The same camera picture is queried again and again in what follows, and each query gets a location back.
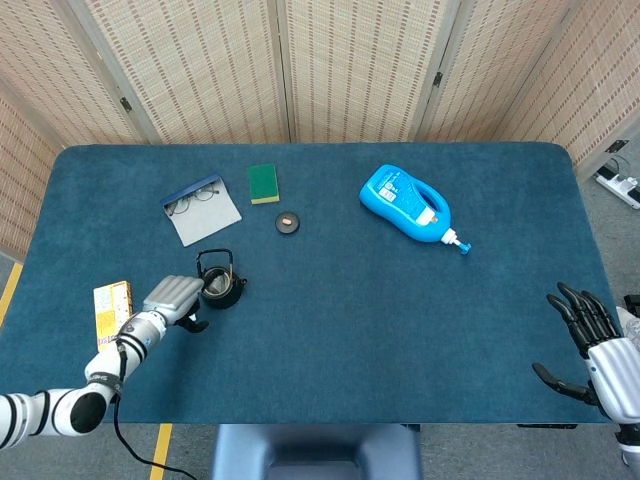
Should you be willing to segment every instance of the power strip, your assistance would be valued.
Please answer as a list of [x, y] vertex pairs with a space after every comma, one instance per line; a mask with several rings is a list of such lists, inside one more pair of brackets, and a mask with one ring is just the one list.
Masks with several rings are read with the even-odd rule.
[[638, 179], [621, 177], [606, 165], [595, 174], [596, 182], [613, 193], [616, 197], [640, 210], [640, 187]]

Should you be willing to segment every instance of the yellow box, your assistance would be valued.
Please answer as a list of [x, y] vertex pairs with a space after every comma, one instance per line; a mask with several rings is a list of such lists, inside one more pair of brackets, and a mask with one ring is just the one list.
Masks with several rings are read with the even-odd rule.
[[133, 315], [131, 285], [122, 281], [94, 288], [93, 306], [96, 311], [98, 351], [101, 352]]

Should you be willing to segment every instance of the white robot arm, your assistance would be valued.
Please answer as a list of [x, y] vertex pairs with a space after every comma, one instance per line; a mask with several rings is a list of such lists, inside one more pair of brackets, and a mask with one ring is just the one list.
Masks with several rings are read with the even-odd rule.
[[85, 435], [101, 422], [109, 403], [122, 394], [122, 384], [162, 340], [167, 327], [204, 330], [195, 322], [203, 281], [169, 275], [144, 300], [143, 311], [131, 317], [116, 340], [85, 368], [87, 385], [79, 389], [43, 390], [33, 396], [0, 395], [0, 450], [27, 436]]
[[533, 369], [556, 392], [597, 406], [620, 425], [616, 438], [622, 458], [640, 479], [640, 352], [620, 334], [611, 314], [593, 294], [578, 293], [563, 283], [558, 289], [569, 305], [554, 295], [547, 295], [547, 300], [566, 323], [590, 381], [587, 387], [571, 385], [539, 363]]

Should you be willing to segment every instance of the blue tablecloth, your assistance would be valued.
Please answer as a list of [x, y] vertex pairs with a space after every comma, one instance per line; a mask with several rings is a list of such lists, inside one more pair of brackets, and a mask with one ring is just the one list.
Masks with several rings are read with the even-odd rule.
[[[266, 162], [281, 201], [252, 206], [248, 167]], [[444, 195], [468, 256], [360, 205], [382, 163]], [[243, 220], [183, 248], [159, 200], [213, 172]], [[274, 227], [284, 210], [300, 217], [294, 235]], [[545, 300], [557, 281], [613, 306], [570, 159], [543, 143], [69, 148], [0, 332], [0, 391], [82, 386], [96, 353], [93, 288], [129, 280], [139, 308], [214, 247], [233, 250], [244, 295], [226, 311], [203, 307], [204, 333], [167, 333], [127, 382], [122, 421], [602, 420], [530, 367], [587, 377]]]

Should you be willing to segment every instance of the yellow tape line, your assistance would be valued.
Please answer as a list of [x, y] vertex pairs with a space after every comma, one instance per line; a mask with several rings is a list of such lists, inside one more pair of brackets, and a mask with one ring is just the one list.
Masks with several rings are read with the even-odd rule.
[[[158, 430], [158, 441], [156, 442], [156, 453], [153, 454], [153, 461], [165, 465], [167, 462], [167, 454], [169, 453], [169, 442], [171, 440], [171, 429], [173, 425], [170, 423], [160, 424]], [[162, 480], [164, 470], [158, 467], [151, 467], [151, 475], [149, 480]]]
[[4, 287], [4, 292], [2, 292], [2, 298], [0, 298], [0, 327], [4, 323], [4, 317], [7, 314], [7, 310], [9, 310], [9, 304], [11, 303], [11, 298], [13, 298], [13, 292], [16, 291], [18, 286], [21, 273], [22, 265], [14, 263], [7, 284]]

